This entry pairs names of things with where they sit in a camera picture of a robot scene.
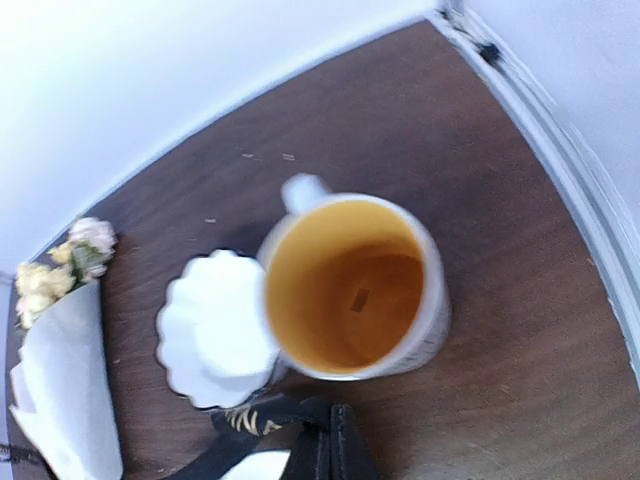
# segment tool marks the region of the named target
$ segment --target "black strap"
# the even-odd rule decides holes
[[[261,437],[292,423],[302,423],[304,429],[291,450],[282,480],[379,479],[347,405],[318,398],[298,403],[279,395],[214,411],[211,420],[218,432],[212,445],[165,480],[219,480],[253,452]]]
[[[29,463],[31,465],[44,468],[49,478],[51,480],[56,480],[53,470],[51,470],[49,464],[44,461],[42,455],[29,448],[0,443],[0,463]]]

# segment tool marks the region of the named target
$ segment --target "mug rim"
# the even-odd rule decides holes
[[[393,365],[400,362],[404,357],[411,353],[413,349],[423,341],[427,332],[433,328],[433,324],[436,321],[437,312],[440,307],[439,300],[443,296],[444,269],[440,253],[433,237],[420,220],[400,205],[373,195],[367,195],[364,193],[328,193],[318,201],[316,205],[304,213],[299,215],[285,215],[285,217],[282,218],[267,234],[267,237],[265,238],[257,255],[258,262],[265,270],[264,281],[261,289],[262,305],[266,306],[267,279],[269,277],[269,270],[275,257],[275,253],[278,250],[278,244],[295,229],[299,222],[313,212],[331,204],[353,200],[367,201],[385,207],[398,215],[407,224],[411,229],[411,232],[415,235],[417,244],[423,256],[424,286],[418,310],[413,318],[411,326],[402,336],[400,341],[386,355],[381,357],[375,363],[352,373],[328,373],[318,371],[303,365],[301,362],[293,358],[293,356],[290,355],[278,341],[277,336],[271,328],[269,314],[265,308],[264,319],[267,323],[267,330],[272,340],[280,348],[280,355],[284,357],[288,363],[293,365],[296,370],[310,377],[321,380],[364,380],[366,378],[385,375],[387,370],[390,370]]]

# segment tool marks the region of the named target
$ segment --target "rose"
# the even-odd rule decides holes
[[[88,244],[110,257],[113,254],[113,246],[116,244],[116,236],[109,222],[88,217],[81,218],[71,227],[69,242],[77,245]]]
[[[53,270],[37,263],[18,266],[16,288],[21,298],[16,310],[23,328],[31,328],[44,310],[73,288],[76,279],[70,270],[69,265]]]
[[[51,270],[45,281],[53,296],[62,298],[73,288],[76,277],[71,275],[71,269],[65,265]]]
[[[16,288],[22,297],[44,295],[62,298],[73,288],[75,281],[68,266],[51,270],[38,263],[21,263],[18,265]]]
[[[20,324],[25,330],[33,327],[34,322],[47,308],[55,303],[55,299],[46,295],[33,294],[22,297],[16,304],[20,316]]]
[[[90,282],[91,280],[101,277],[106,272],[107,272],[107,267],[104,265],[95,265],[93,267],[89,267],[84,272],[84,278],[82,279],[82,281],[85,283]]]
[[[69,242],[65,242],[59,247],[53,247],[48,252],[53,258],[53,261],[59,265],[66,265],[71,263],[73,259],[73,245]]]

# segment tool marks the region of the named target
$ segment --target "white scalloped dish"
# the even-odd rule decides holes
[[[169,284],[157,356],[171,389],[196,408],[239,405],[281,376],[260,302],[263,277],[256,260],[216,250]]]

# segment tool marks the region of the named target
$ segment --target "wooden table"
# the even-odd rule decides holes
[[[285,390],[351,403],[388,479],[638,478],[638,391],[589,253],[516,128],[426,23],[250,102],[91,211],[121,233],[103,294],[125,478],[162,477],[213,435],[154,356],[167,283],[195,255],[255,253],[297,172],[421,219],[454,320],[416,372],[344,384],[291,374]],[[24,441],[13,423],[11,438]]]

